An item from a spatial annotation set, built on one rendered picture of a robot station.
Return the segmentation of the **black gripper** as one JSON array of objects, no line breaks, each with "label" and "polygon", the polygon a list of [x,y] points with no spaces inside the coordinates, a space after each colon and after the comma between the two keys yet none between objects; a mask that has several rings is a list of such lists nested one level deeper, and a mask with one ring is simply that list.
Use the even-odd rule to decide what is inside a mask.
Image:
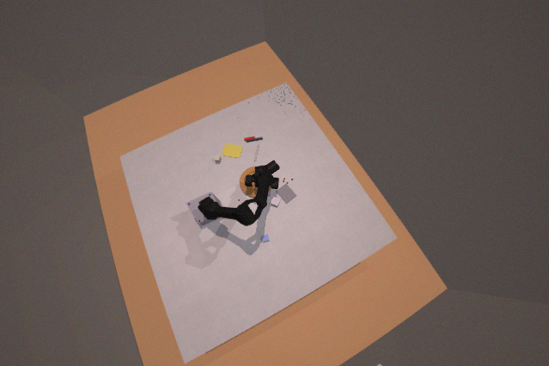
[{"label": "black gripper", "polygon": [[[252,186],[252,182],[254,182],[254,186],[255,187],[259,187],[259,182],[256,180],[254,181],[253,178],[251,177],[252,175],[247,175],[246,176],[246,180],[245,180],[245,185],[246,186]],[[273,182],[272,182],[272,185],[271,185],[271,188],[272,189],[278,189],[278,182],[279,182],[279,178],[275,178],[273,177]]]}]

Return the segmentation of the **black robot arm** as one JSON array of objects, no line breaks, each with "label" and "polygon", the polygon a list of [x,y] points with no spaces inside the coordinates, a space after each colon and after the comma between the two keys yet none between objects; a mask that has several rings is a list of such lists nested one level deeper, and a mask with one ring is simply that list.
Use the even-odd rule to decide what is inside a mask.
[{"label": "black robot arm", "polygon": [[[269,186],[272,185],[272,174],[278,171],[280,167],[273,160],[267,165],[255,167],[255,173],[251,176],[254,181],[259,182],[256,196],[253,199],[245,200],[237,208],[220,207],[211,197],[205,198],[199,202],[198,209],[207,220],[217,220],[219,217],[233,219],[238,223],[249,226],[252,225],[261,215],[262,210],[267,206],[267,196]],[[249,208],[249,204],[256,202],[258,205],[255,214]]]}]

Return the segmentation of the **orange round board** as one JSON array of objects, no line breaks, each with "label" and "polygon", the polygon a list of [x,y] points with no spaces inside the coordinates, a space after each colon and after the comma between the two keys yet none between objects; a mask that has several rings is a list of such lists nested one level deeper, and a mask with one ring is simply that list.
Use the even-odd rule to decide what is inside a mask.
[{"label": "orange round board", "polygon": [[[254,197],[256,196],[256,194],[257,194],[258,187],[255,187],[255,186],[254,186],[254,182],[252,182],[252,186],[249,186],[249,189],[254,190],[254,191],[256,190],[256,192],[253,192],[253,191],[247,189],[247,187],[246,187],[246,185],[245,185],[245,178],[246,178],[246,176],[247,176],[248,173],[250,173],[250,172],[252,172],[252,171],[255,171],[255,167],[258,167],[258,166],[254,166],[254,167],[250,167],[250,168],[246,169],[246,170],[242,173],[242,175],[241,175],[241,177],[240,177],[240,187],[241,187],[241,190],[242,190],[247,196],[253,197],[253,198],[254,198]],[[250,173],[250,174],[248,174],[248,175],[253,175],[254,173],[255,173],[255,172],[252,172],[252,173]]]}]

